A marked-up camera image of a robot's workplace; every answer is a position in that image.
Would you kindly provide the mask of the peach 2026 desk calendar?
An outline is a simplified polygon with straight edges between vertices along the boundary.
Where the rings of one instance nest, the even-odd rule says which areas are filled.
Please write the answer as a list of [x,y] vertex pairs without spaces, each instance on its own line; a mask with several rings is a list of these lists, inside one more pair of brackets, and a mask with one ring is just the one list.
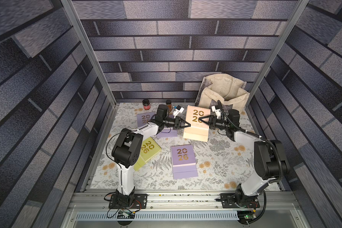
[[209,126],[199,120],[200,117],[206,117],[211,114],[210,109],[187,106],[186,122],[190,123],[190,127],[184,129],[183,138],[207,142],[209,137]]

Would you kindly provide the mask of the green 2026 desk calendar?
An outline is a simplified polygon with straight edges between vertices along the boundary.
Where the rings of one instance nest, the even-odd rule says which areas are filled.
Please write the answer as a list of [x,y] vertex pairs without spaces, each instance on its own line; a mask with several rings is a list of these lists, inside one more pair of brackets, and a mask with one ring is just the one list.
[[151,137],[145,139],[141,146],[141,151],[137,162],[134,165],[134,170],[138,171],[146,163],[148,163],[157,153],[161,151],[161,147]]

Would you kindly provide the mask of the purple calendar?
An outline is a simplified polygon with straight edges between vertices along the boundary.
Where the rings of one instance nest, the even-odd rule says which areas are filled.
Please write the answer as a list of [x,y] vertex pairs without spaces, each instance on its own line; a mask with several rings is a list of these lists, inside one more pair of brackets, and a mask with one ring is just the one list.
[[172,128],[164,128],[160,133],[156,135],[158,138],[172,138],[177,137],[177,130],[173,130]]
[[171,146],[171,155],[175,180],[198,177],[195,152],[191,144]]
[[140,128],[146,125],[154,115],[155,115],[155,112],[137,114],[136,115],[137,127]]

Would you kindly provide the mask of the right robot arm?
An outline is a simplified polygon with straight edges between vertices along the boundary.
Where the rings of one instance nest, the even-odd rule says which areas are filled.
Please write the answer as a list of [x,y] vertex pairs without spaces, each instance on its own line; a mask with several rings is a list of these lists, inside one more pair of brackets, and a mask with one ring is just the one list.
[[254,152],[254,171],[250,177],[239,184],[231,197],[221,201],[231,201],[241,208],[255,206],[257,198],[270,184],[280,182],[290,172],[285,149],[279,140],[269,140],[239,126],[239,113],[231,109],[226,114],[218,109],[217,115],[202,116],[198,120],[207,124],[210,129],[225,130],[226,136]]

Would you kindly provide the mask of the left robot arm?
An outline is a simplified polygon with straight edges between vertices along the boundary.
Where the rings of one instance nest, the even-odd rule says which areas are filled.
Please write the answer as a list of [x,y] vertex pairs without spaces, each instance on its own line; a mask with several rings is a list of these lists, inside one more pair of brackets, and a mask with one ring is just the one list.
[[118,138],[112,149],[111,156],[119,166],[119,184],[115,192],[115,196],[119,200],[128,204],[134,201],[134,165],[139,158],[143,141],[161,133],[164,128],[179,130],[191,126],[190,123],[181,118],[180,115],[183,111],[184,108],[178,105],[174,108],[173,117],[169,117],[168,106],[161,104],[158,106],[156,114],[147,123],[134,130],[122,129],[117,134]]

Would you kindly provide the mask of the amber spice jar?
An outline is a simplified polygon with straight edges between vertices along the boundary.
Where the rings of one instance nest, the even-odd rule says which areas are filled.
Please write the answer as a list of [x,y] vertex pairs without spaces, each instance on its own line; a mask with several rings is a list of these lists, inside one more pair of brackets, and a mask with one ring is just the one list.
[[172,106],[172,101],[170,99],[166,100],[166,105],[168,106],[169,111],[171,111],[173,106]]

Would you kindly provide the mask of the red-labelled dark jar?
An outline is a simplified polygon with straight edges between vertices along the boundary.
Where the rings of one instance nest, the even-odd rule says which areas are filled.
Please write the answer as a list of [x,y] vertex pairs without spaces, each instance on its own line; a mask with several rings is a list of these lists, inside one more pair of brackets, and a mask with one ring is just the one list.
[[149,99],[144,99],[142,101],[142,105],[143,105],[144,110],[149,110],[151,108]]

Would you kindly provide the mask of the right circuit board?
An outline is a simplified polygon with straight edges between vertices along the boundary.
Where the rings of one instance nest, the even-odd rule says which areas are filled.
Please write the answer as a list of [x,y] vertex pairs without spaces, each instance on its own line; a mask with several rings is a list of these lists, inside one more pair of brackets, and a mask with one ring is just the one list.
[[242,225],[249,225],[257,218],[254,211],[237,211],[238,222]]

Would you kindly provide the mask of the circuit board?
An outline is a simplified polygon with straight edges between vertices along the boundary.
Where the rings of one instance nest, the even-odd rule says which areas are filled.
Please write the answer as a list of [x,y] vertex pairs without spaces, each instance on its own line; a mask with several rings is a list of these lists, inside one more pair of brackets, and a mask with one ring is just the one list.
[[135,218],[134,211],[120,210],[117,215],[117,219],[134,219],[134,218]]
[[237,211],[238,222],[242,225],[249,225],[257,218],[254,211]]

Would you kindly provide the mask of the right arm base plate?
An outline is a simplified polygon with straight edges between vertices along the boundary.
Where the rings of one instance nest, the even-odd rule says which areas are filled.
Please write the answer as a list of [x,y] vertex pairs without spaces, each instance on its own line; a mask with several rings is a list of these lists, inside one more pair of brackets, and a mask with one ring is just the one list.
[[221,193],[221,204],[224,209],[257,209],[260,208],[257,196],[237,195],[234,193]]

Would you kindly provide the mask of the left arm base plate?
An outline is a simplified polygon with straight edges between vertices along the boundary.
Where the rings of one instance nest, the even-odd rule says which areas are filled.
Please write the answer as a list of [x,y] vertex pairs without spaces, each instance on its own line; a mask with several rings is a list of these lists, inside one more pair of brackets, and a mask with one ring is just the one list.
[[142,210],[147,207],[148,194],[133,194],[125,196],[122,194],[112,194],[111,197],[104,198],[109,202],[109,209],[135,209]]

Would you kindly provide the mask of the aluminium mounting rail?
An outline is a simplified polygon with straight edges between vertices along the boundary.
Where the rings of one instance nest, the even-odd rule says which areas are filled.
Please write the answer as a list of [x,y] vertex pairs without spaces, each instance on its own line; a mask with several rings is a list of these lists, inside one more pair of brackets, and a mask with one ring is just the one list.
[[[89,189],[74,193],[67,211],[106,211],[109,203],[104,200],[113,190]],[[222,204],[215,201],[224,191],[142,191],[147,194],[146,209],[142,211],[221,211]],[[267,191],[267,210],[301,209],[292,192]]]

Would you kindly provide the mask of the left aluminium frame post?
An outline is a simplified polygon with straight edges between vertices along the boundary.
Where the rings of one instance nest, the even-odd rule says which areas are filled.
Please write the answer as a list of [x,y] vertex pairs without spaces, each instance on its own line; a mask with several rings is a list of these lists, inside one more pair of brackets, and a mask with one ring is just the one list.
[[70,0],[61,0],[61,3],[64,7],[64,10],[71,22],[71,24],[74,27],[74,30],[77,34],[77,36],[80,39],[80,42],[90,60],[90,63],[92,64],[94,71],[101,83],[101,85],[104,88],[104,91],[107,95],[107,97],[110,100],[110,104],[112,105],[112,107],[116,107],[116,99],[108,85],[108,82],[106,80],[106,77],[101,69],[100,63],[95,55],[95,52],[91,46],[90,40],[85,32],[85,29],[80,21],[80,18],[75,10],[75,7],[72,3],[72,1]]

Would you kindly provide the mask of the aluminium frame post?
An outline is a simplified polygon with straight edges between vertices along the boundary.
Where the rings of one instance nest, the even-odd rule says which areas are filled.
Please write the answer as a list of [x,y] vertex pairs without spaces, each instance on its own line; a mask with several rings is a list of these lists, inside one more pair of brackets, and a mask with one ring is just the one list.
[[274,59],[276,58],[277,54],[281,50],[282,46],[284,45],[286,39],[288,38],[289,34],[291,33],[292,29],[296,25],[298,19],[301,17],[304,9],[307,7],[309,0],[299,0],[290,16],[287,20],[286,25],[284,26],[282,32],[280,33],[274,47],[272,48],[271,52],[269,53],[266,62],[263,64],[261,70],[259,71],[254,83],[252,84],[252,88],[250,90],[249,98],[246,102],[246,107],[251,103],[253,96],[255,95],[257,89],[259,88],[263,78],[268,73]]
[[74,30],[77,34],[77,36],[80,39],[80,42],[90,60],[90,63],[92,64],[94,71],[101,83],[101,85],[104,88],[104,91],[107,95],[107,97],[110,100],[110,104],[112,105],[112,107],[116,107],[116,99],[108,85],[108,82],[106,80],[106,77],[101,69],[100,63],[95,55],[95,52],[91,46],[90,40],[85,32],[85,29],[80,21],[80,18],[75,10],[75,7],[72,3],[72,1],[70,0],[61,0],[61,3],[64,7],[64,10],[71,22],[71,24],[74,27]]

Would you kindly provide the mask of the right aluminium frame post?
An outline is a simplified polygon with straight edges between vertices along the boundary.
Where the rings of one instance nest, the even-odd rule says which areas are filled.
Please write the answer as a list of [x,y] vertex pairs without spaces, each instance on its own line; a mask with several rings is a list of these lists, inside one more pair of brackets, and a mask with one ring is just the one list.
[[252,88],[250,90],[249,98],[246,102],[246,107],[251,103],[253,96],[255,95],[257,89],[259,88],[263,78],[268,73],[274,59],[276,58],[277,54],[281,50],[282,46],[284,45],[286,39],[288,38],[289,34],[291,33],[292,29],[296,25],[298,19],[301,17],[304,9],[307,7],[309,0],[299,0],[290,16],[287,20],[286,25],[284,26],[282,32],[280,33],[274,47],[272,48],[271,52],[269,53],[266,62],[263,64],[261,70],[259,71],[254,83],[252,84]]

